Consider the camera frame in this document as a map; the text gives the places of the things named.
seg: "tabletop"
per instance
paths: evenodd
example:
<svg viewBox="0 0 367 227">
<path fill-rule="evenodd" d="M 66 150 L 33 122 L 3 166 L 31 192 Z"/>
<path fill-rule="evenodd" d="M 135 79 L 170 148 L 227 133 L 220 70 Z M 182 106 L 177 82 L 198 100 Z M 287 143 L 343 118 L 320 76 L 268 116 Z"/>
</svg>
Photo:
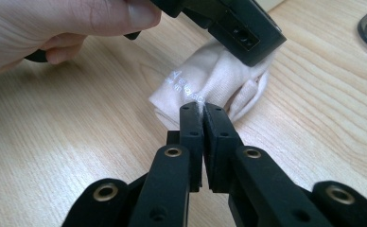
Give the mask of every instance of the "tabletop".
<svg viewBox="0 0 367 227">
<path fill-rule="evenodd" d="M 367 0 L 286 0 L 288 40 L 259 102 L 235 123 L 298 185 L 338 181 L 367 198 Z M 149 171 L 166 128 L 149 96 L 211 36 L 163 15 L 136 41 L 90 37 L 72 61 L 0 75 L 0 226 L 60 226 L 91 183 Z M 233 226 L 227 196 L 191 194 L 189 226 Z"/>
</svg>

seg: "wood grain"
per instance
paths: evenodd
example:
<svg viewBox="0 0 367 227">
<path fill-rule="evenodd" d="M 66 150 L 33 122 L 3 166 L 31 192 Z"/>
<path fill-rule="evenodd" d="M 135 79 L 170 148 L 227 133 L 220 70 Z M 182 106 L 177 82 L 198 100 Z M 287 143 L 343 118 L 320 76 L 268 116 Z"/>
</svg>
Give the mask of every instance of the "wood grain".
<svg viewBox="0 0 367 227">
<path fill-rule="evenodd" d="M 367 0 L 287 0 L 271 12 L 288 41 L 236 129 L 306 189 L 334 180 L 367 197 L 367 48 L 356 31 L 366 13 Z M 148 97 L 209 38 L 164 16 L 134 42 L 91 37 L 73 61 L 0 75 L 0 226 L 60 226 L 90 183 L 146 173 L 166 140 Z M 189 226 L 233 226 L 226 201 L 205 185 Z"/>
</svg>

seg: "fabric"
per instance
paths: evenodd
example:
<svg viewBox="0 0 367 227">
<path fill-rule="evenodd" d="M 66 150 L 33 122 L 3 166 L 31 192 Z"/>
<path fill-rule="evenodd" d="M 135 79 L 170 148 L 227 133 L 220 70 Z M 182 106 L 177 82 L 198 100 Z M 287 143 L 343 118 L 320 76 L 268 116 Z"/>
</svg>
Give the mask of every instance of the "fabric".
<svg viewBox="0 0 367 227">
<path fill-rule="evenodd" d="M 250 67 L 213 39 L 172 71 L 149 101 L 169 130 L 179 129 L 180 107 L 193 101 L 223 107 L 235 122 L 262 96 L 273 56 Z"/>
</svg>

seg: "human hand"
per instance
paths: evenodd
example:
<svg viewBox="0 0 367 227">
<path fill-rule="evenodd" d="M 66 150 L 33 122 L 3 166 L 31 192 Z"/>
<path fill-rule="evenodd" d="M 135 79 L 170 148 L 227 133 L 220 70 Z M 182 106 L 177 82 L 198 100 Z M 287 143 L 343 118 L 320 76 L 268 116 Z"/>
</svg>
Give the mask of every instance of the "human hand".
<svg viewBox="0 0 367 227">
<path fill-rule="evenodd" d="M 0 73 L 37 49 L 72 59 L 87 35 L 117 36 L 160 22 L 149 0 L 0 0 Z"/>
</svg>

